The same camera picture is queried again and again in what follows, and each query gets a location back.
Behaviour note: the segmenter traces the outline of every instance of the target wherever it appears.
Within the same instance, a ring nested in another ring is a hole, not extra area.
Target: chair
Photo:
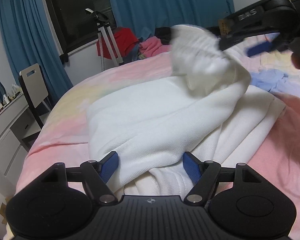
[[[48,90],[39,64],[34,64],[24,70],[21,70],[19,75],[18,79],[20,86],[29,105],[29,109],[35,119],[35,122],[29,124],[24,130],[24,133],[21,135],[21,139],[24,143],[28,143],[29,141],[36,139],[39,135],[48,115],[51,112],[51,109],[44,101],[44,99],[48,96]],[[40,103],[43,103],[49,111],[41,116],[39,116],[38,111],[36,110]]]

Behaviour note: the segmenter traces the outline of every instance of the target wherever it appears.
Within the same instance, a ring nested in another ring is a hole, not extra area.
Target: metal screw
[[[115,200],[114,196],[112,195],[102,195],[99,200],[102,202],[102,203],[111,203]]]
[[[200,195],[194,194],[194,195],[189,195],[187,197],[187,200],[192,203],[198,203],[202,200],[202,197]]]

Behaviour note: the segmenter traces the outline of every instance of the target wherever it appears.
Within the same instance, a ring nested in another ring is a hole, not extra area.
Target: ribbed black surface
[[[71,239],[239,239],[219,230],[202,207],[187,206],[179,196],[125,196],[118,205],[100,208],[84,231]]]

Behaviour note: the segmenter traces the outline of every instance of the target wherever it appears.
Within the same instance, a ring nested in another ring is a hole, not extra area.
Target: bed
[[[245,57],[243,49],[260,39],[263,37],[253,37],[235,47],[243,66],[251,72],[280,68],[300,85],[300,76],[291,66],[289,53]],[[86,110],[93,102],[121,88],[170,75],[170,55],[162,53],[106,70],[69,90],[52,110],[32,146],[17,192],[56,162],[74,167],[89,160]],[[248,164],[294,202],[297,219],[290,237],[300,239],[300,98],[282,93],[276,96],[287,105],[286,110]],[[83,192],[81,184],[69,185]]]

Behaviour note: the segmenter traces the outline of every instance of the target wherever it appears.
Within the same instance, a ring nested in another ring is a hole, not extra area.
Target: chair seat
[[[43,114],[40,116],[40,120],[42,121],[43,124],[45,124],[48,116],[49,116],[50,112],[49,113],[46,113],[46,114]],[[25,139],[27,137],[29,137],[30,135],[33,135],[35,133],[38,133],[41,131],[41,128],[40,126],[38,125],[38,123],[34,120],[28,127],[27,129],[25,130],[25,133],[22,134],[22,139]]]

